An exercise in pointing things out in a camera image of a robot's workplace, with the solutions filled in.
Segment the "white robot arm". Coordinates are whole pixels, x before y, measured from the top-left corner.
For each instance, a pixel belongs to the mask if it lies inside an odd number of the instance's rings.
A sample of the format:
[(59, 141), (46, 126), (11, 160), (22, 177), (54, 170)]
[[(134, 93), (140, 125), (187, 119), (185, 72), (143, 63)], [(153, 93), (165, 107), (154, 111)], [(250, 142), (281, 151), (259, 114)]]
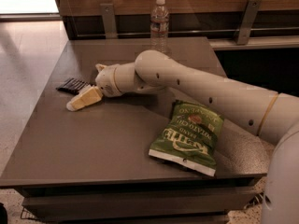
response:
[(182, 91), (252, 134), (276, 146), (263, 196), (262, 224), (299, 224), (299, 98), (184, 66), (156, 51), (141, 52), (127, 64), (96, 66), (96, 84), (79, 92), (70, 111), (101, 96)]

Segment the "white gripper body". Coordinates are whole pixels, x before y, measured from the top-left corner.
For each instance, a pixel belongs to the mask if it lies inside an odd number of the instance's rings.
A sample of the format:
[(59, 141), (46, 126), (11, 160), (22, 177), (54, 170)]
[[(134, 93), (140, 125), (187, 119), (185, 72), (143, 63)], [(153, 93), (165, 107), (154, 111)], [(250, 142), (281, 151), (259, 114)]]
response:
[(119, 97), (122, 96), (121, 91), (118, 89), (115, 81), (115, 72), (118, 65), (107, 65), (103, 71), (98, 72), (95, 79), (97, 87), (106, 97)]

